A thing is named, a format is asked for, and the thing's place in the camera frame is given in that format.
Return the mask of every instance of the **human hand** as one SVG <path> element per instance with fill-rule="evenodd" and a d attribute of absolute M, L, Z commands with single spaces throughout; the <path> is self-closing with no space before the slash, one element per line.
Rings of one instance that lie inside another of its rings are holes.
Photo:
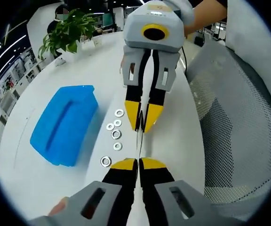
<path fill-rule="evenodd" d="M 60 202 L 52 208 L 52 210 L 49 212 L 48 216 L 52 216 L 54 214 L 57 214 L 65 209 L 65 206 L 67 204 L 68 197 L 64 197 L 60 200 Z"/>
<path fill-rule="evenodd" d="M 177 6 L 181 11 L 181 20 L 184 25 L 191 25 L 194 22 L 194 11 L 188 0 L 166 0 Z"/>

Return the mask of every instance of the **blue plastic container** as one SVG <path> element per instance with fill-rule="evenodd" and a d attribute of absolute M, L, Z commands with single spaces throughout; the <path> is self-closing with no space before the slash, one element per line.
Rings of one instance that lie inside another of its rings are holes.
<path fill-rule="evenodd" d="M 60 88 L 48 103 L 30 144 L 54 165 L 74 166 L 98 103 L 93 86 Z"/>

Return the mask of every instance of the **chair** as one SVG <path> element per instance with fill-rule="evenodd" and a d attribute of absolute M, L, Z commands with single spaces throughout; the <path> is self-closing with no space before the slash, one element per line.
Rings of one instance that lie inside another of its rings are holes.
<path fill-rule="evenodd" d="M 252 67 L 214 41 L 186 77 L 205 149 L 204 195 L 221 215 L 248 220 L 271 189 L 271 95 Z"/>

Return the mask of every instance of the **white table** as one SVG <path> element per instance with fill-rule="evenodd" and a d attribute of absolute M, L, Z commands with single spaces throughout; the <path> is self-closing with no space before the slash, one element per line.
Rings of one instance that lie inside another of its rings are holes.
<path fill-rule="evenodd" d="M 114 94 L 124 92 L 122 75 L 119 74 L 124 45 L 122 33 L 101 37 L 102 45 L 96 48 L 93 45 L 87 49 L 80 61 L 59 67 L 55 67 L 54 62 L 49 64 L 23 92 L 8 118 L 0 144 L 0 181 L 10 201 L 27 219 L 46 215 L 61 198 L 73 195 L 84 185 L 92 180 L 100 180 L 105 175 L 106 169 L 93 175 L 92 167 L 100 167 L 99 161 L 95 160 L 102 154 L 99 153 L 99 146 L 103 142 L 99 140 L 88 166 L 78 161 L 75 167 L 70 168 L 50 164 L 30 145 L 30 137 L 38 119 L 60 87 L 93 85 L 102 115 L 107 113 L 110 103 L 116 99 Z M 151 134 L 147 134 L 143 150 L 150 151 L 152 157 L 158 157 L 166 163 L 176 179 L 186 178 L 189 184 L 202 193 L 205 169 L 199 120 L 180 65 L 177 74 L 174 88 L 166 97 L 163 114 Z M 169 112 L 174 113 L 174 116 L 168 117 Z M 108 119 L 105 119 L 97 139 L 106 130 L 106 122 Z M 136 140 L 131 137 L 130 142 L 130 147 L 135 148 Z M 129 144 L 124 142 L 123 145 L 127 148 Z M 121 153 L 124 157 L 129 156 L 123 151 Z"/>

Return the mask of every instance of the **white pot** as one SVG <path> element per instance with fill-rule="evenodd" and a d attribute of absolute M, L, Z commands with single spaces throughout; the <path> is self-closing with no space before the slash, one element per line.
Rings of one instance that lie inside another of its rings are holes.
<path fill-rule="evenodd" d="M 82 46 L 79 41 L 76 41 L 77 44 L 77 53 L 71 53 L 64 51 L 63 49 L 58 49 L 57 52 L 62 53 L 62 55 L 59 58 L 62 58 L 68 63 L 75 62 L 81 58 L 82 54 Z"/>

